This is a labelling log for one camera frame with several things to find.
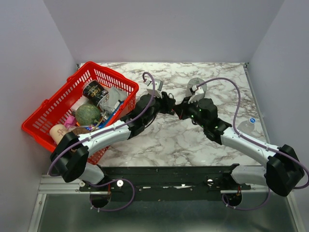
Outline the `orange black padlock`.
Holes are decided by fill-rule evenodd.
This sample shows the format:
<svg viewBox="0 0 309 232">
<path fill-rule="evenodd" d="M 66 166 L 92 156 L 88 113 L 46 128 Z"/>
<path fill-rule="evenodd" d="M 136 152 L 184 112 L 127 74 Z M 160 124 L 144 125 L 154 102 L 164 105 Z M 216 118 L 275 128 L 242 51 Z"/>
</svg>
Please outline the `orange black padlock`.
<svg viewBox="0 0 309 232">
<path fill-rule="evenodd" d="M 170 99 L 174 99 L 174 96 L 173 96 L 172 93 L 169 93 L 169 94 L 168 94 L 168 97 L 169 97 Z"/>
</svg>

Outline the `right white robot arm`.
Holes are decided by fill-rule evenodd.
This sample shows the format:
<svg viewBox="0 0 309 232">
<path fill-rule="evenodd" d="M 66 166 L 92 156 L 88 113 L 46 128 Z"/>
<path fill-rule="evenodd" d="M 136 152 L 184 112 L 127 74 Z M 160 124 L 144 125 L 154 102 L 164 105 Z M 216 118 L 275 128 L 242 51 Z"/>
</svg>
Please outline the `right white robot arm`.
<svg viewBox="0 0 309 232">
<path fill-rule="evenodd" d="M 185 98 L 173 110 L 180 120 L 191 119 L 194 124 L 201 126 L 209 140 L 233 148 L 260 164 L 237 165 L 231 173 L 222 177 L 225 188 L 256 184 L 269 187 L 280 196 L 287 196 L 304 177 L 305 172 L 291 146 L 270 145 L 237 132 L 231 124 L 218 117 L 217 107 L 211 99 L 203 98 L 190 103 Z"/>
</svg>

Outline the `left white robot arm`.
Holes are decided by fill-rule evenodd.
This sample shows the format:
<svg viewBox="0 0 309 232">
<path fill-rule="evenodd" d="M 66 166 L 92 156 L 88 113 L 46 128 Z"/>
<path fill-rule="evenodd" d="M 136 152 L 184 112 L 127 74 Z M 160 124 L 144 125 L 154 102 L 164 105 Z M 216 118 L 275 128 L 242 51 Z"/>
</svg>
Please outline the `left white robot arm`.
<svg viewBox="0 0 309 232">
<path fill-rule="evenodd" d="M 95 190 L 104 190 L 107 179 L 98 166 L 87 162 L 88 158 L 114 143 L 136 137 L 157 114 L 170 114 L 175 102 L 166 92 L 161 98 L 143 95 L 130 113 L 107 127 L 80 135 L 66 133 L 51 154 L 50 175 L 61 176 L 66 183 L 82 179 Z"/>
</svg>

